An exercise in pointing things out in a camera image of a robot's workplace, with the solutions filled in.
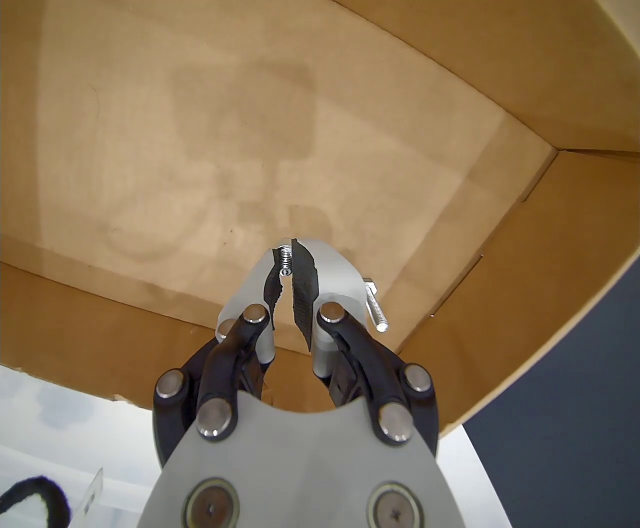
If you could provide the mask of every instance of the metal washer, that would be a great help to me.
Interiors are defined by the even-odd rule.
[[[202,481],[184,505],[186,528],[234,528],[239,516],[240,500],[236,489],[220,478]]]
[[[422,508],[413,493],[402,484],[380,484],[369,497],[367,521],[370,528],[420,528]]]

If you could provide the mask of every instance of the cardboard wall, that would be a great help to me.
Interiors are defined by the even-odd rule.
[[[209,328],[130,307],[0,264],[0,361],[64,387],[150,408],[160,375],[214,337]],[[333,407],[311,358],[279,349],[265,401]]]
[[[640,149],[640,58],[595,0],[338,2],[475,86],[556,148]],[[625,27],[640,25],[637,3],[604,3]]]
[[[430,369],[441,427],[532,357],[638,246],[638,166],[561,152],[400,354]]]
[[[0,8],[2,261],[190,323],[318,238],[375,279],[397,349],[553,156],[333,2]],[[290,299],[276,338],[305,352]]]
[[[432,372],[441,428],[532,357],[633,254],[639,198],[634,163],[558,155],[401,352]],[[157,377],[213,335],[4,264],[0,277],[2,363],[98,396],[150,406]],[[308,356],[279,349],[266,383],[277,407],[332,408]]]

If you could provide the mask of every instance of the dark blue wall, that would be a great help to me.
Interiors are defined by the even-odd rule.
[[[513,528],[640,527],[640,262],[465,429]]]

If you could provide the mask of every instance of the gray gripper base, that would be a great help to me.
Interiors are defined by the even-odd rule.
[[[419,434],[389,447],[371,431],[365,401],[298,414],[238,394],[239,423],[219,444],[192,426],[166,464],[140,528],[182,526],[190,491],[210,477],[236,489],[238,527],[366,527],[367,503],[381,483],[395,481],[418,498],[427,528],[463,528],[435,459]]]

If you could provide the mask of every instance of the black rubber pad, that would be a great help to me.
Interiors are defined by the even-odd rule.
[[[271,268],[267,280],[264,283],[264,302],[266,302],[269,307],[271,327],[275,330],[276,324],[273,312],[275,312],[276,304],[278,304],[280,296],[282,295],[282,283],[280,282],[280,253],[278,250],[273,250],[273,261],[275,264],[273,268]]]
[[[319,294],[318,271],[313,255],[295,238],[291,241],[291,249],[293,251],[293,317],[311,350],[314,302]]]

